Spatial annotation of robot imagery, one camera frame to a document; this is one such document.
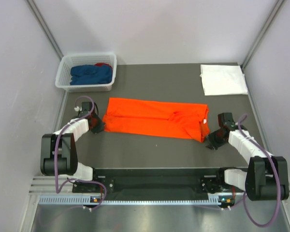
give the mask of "white basket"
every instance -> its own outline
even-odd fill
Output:
[[[111,83],[100,85],[80,85],[70,86],[71,68],[78,65],[95,65],[96,63],[106,63],[112,66],[113,76]],[[68,92],[96,92],[110,91],[116,76],[117,59],[113,53],[84,53],[64,56],[59,64],[55,85]]]

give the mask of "folded orange garment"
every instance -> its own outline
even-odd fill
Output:
[[[104,130],[203,142],[209,134],[207,113],[204,104],[110,98]]]

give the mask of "white towel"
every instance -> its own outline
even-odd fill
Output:
[[[248,94],[245,77],[240,66],[201,65],[204,94]]]

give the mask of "blue clothing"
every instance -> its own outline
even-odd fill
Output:
[[[75,66],[71,68],[72,81],[70,85],[108,84],[112,81],[112,75],[112,68],[106,64]]]

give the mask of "orange shirt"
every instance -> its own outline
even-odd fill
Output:
[[[207,114],[205,104],[110,98],[103,122],[108,132],[203,142],[209,134]]]

